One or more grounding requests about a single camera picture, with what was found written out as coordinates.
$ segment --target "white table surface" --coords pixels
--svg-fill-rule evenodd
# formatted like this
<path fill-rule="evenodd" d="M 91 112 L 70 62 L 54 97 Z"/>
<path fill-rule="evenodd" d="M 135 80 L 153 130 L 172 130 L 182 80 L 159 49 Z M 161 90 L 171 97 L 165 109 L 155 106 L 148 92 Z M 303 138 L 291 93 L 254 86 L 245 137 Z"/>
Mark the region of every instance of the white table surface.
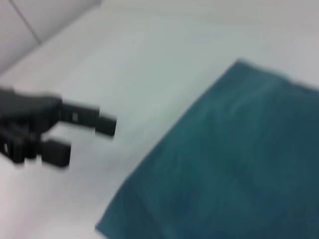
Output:
<path fill-rule="evenodd" d="M 2 86 L 55 92 L 118 118 L 109 140 L 58 126 L 68 170 L 0 159 L 0 239 L 99 239 L 95 224 L 123 180 L 182 113 L 243 58 L 319 86 L 315 29 L 226 25 L 108 6 L 94 9 L 0 77 Z"/>

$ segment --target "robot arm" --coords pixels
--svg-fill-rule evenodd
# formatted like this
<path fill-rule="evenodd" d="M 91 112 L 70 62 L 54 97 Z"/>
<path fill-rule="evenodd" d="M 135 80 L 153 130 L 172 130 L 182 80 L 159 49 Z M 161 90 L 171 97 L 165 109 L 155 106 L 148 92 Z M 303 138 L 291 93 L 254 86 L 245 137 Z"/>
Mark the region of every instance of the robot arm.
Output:
<path fill-rule="evenodd" d="M 67 104 L 55 96 L 24 96 L 0 89 L 0 153 L 13 163 L 40 155 L 46 163 L 68 166 L 71 145 L 41 139 L 59 121 L 94 128 L 111 137 L 115 134 L 116 120 L 100 115 L 99 109 Z"/>

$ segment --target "white surface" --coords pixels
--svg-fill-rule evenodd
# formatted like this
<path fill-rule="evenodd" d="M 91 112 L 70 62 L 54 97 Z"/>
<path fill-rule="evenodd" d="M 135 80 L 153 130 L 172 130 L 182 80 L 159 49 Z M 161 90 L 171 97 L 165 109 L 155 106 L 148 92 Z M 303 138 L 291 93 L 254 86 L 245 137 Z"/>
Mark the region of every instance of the white surface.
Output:
<path fill-rule="evenodd" d="M 37 46 L 7 0 L 0 0 L 0 73 Z"/>
<path fill-rule="evenodd" d="M 43 42 L 101 0 L 13 0 Z"/>
<path fill-rule="evenodd" d="M 73 143 L 67 171 L 0 160 L 0 238 L 101 238 L 94 226 L 122 181 L 238 58 L 319 86 L 319 34 L 282 26 L 106 4 L 5 74 L 4 86 L 101 105 L 118 127 L 113 141 L 56 128 Z"/>

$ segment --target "green towel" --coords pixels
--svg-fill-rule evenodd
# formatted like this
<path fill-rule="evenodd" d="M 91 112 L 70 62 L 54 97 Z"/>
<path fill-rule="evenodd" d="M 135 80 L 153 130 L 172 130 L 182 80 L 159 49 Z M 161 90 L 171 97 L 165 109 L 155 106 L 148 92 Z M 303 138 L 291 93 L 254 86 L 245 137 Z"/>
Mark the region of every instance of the green towel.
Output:
<path fill-rule="evenodd" d="M 120 188 L 109 239 L 318 239 L 319 94 L 237 62 Z"/>

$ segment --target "white wall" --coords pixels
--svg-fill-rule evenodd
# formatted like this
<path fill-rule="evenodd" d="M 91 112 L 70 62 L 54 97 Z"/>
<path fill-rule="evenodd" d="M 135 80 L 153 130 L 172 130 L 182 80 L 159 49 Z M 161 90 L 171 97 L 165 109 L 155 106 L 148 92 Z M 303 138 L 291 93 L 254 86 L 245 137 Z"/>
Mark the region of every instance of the white wall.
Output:
<path fill-rule="evenodd" d="M 317 0 L 106 0 L 105 4 L 145 13 L 205 18 L 215 24 L 319 30 Z"/>
<path fill-rule="evenodd" d="M 0 0 L 0 74 L 100 0 Z"/>
<path fill-rule="evenodd" d="M 44 42 L 101 0 L 12 0 Z"/>
<path fill-rule="evenodd" d="M 0 0 L 0 72 L 38 46 L 9 2 Z"/>

